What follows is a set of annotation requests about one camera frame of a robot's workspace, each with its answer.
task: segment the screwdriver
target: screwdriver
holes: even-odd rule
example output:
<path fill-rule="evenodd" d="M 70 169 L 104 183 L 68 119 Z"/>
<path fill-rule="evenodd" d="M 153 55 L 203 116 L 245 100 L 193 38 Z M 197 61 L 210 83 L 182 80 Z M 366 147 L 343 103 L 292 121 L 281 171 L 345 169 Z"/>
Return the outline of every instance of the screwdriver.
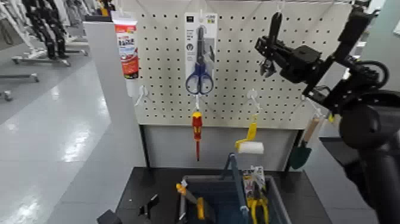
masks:
<path fill-rule="evenodd" d="M 201 126 L 203 123 L 201 121 L 201 112 L 196 111 L 192 114 L 192 126 L 193 126 L 193 137 L 196 142 L 196 158 L 197 161 L 200 160 L 200 140 L 201 140 Z"/>

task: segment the black cable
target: black cable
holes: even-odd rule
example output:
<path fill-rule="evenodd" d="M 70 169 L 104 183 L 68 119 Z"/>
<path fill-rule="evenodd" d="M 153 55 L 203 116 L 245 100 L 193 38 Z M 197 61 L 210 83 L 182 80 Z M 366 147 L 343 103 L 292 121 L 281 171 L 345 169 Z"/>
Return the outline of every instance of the black cable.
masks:
<path fill-rule="evenodd" d="M 0 20 L 0 31 L 3 35 L 4 42 L 8 45 L 14 45 L 13 38 L 11 37 L 7 28 L 4 26 L 3 20 Z"/>
<path fill-rule="evenodd" d="M 321 85 L 321 86 L 316 86 L 316 87 L 314 87 L 314 89 L 316 90 L 316 91 L 322 91 L 322 90 L 326 90 L 326 91 L 328 91 L 329 93 L 330 93 L 330 88 L 327 86 L 327 85 Z"/>
<path fill-rule="evenodd" d="M 389 69 L 383 63 L 380 63 L 379 61 L 357 61 L 356 64 L 363 66 L 366 65 L 377 66 L 382 70 L 383 79 L 374 87 L 374 89 L 380 89 L 388 82 L 390 76 Z"/>

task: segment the pegboard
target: pegboard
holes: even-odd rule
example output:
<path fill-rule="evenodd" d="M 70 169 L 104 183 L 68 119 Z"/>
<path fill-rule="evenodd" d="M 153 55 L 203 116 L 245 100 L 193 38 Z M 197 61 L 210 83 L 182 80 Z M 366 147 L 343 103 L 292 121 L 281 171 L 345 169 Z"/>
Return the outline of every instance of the pegboard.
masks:
<path fill-rule="evenodd" d="M 217 13 L 218 42 L 214 89 L 200 97 L 204 126 L 248 127 L 257 109 L 247 92 L 255 89 L 262 108 L 258 127 L 303 129 L 314 109 L 301 100 L 304 84 L 294 85 L 278 73 L 259 73 L 262 56 L 254 49 L 267 35 L 276 1 L 207 1 Z M 195 97 L 185 88 L 185 12 L 196 11 L 194 1 L 137 0 L 124 9 L 138 19 L 139 82 L 149 95 L 136 107 L 143 125 L 191 125 Z M 332 53 L 351 6 L 346 2 L 287 2 L 279 39 L 287 46 L 307 44 Z"/>

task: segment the scissors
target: scissors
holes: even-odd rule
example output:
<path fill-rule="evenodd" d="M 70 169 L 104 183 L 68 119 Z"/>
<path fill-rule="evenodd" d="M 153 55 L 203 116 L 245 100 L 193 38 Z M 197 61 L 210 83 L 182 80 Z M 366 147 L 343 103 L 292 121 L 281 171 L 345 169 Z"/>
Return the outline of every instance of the scissors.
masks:
<path fill-rule="evenodd" d="M 212 91 L 214 82 L 207 73 L 207 67 L 204 60 L 204 27 L 198 28 L 197 55 L 195 71 L 186 79 L 186 90 L 192 94 L 207 94 Z"/>

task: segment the red tube label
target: red tube label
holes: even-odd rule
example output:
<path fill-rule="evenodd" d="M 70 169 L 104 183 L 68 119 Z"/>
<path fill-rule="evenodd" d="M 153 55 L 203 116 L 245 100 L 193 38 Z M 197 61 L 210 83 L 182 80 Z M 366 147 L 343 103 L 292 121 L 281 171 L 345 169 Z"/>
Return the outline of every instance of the red tube label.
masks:
<path fill-rule="evenodd" d="M 124 77 L 125 79 L 137 79 L 139 77 L 139 57 L 136 45 L 136 26 L 116 24 L 115 32 Z"/>

